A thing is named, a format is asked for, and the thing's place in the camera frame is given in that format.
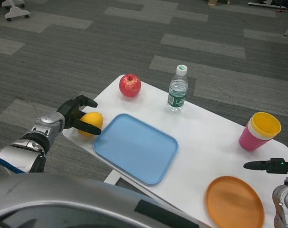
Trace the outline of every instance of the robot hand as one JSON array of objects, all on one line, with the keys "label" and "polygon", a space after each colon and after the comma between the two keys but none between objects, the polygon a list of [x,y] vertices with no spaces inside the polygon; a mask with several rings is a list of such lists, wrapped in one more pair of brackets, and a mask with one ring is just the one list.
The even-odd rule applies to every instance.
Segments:
[{"label": "robot hand", "polygon": [[[97,107],[94,100],[80,95],[76,99],[66,101],[56,112],[37,118],[32,129],[21,139],[0,149],[0,159],[23,172],[43,172],[45,155],[63,129],[75,127],[91,134],[101,134],[99,128],[80,120],[85,113],[79,108],[84,105]],[[1,164],[10,169],[5,162]]]},{"label": "robot hand", "polygon": [[[288,173],[288,162],[283,158],[271,158],[269,161],[251,161],[244,164],[250,170],[266,170],[267,173]],[[274,218],[275,228],[288,228],[288,177],[284,184],[277,186],[272,193],[272,200],[276,207]]]}]

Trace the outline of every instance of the blue cable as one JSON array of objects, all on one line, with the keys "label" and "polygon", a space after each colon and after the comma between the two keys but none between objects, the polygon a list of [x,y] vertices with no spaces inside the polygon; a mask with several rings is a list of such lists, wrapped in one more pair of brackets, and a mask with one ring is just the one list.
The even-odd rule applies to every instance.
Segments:
[{"label": "blue cable", "polygon": [[24,171],[14,167],[13,165],[11,165],[9,162],[3,160],[0,158],[0,165],[2,165],[3,167],[7,168],[8,170],[14,172],[14,173],[25,173]]}]

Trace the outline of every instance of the stacked cups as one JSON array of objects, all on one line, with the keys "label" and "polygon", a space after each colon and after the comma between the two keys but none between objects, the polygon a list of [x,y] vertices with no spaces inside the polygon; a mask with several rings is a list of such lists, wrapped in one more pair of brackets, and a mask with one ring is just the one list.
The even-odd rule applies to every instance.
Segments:
[{"label": "stacked cups", "polygon": [[254,151],[274,138],[281,131],[281,124],[269,113],[256,113],[247,123],[239,143],[248,151]]}]

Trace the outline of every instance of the green bottle label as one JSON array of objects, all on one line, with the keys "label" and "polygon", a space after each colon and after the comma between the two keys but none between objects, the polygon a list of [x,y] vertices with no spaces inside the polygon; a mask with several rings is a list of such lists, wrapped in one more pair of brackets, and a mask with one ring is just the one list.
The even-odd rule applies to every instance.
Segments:
[{"label": "green bottle label", "polygon": [[173,96],[172,94],[169,94],[168,96],[168,103],[175,108],[182,107],[184,105],[185,96]]}]

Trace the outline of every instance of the orange plate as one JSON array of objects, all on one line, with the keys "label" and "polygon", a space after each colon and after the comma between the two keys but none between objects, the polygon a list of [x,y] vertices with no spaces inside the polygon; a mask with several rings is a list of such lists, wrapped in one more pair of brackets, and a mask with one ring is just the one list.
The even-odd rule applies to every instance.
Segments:
[{"label": "orange plate", "polygon": [[219,228],[261,228],[264,208],[258,194],[244,181],[223,176],[206,192],[207,210]]}]

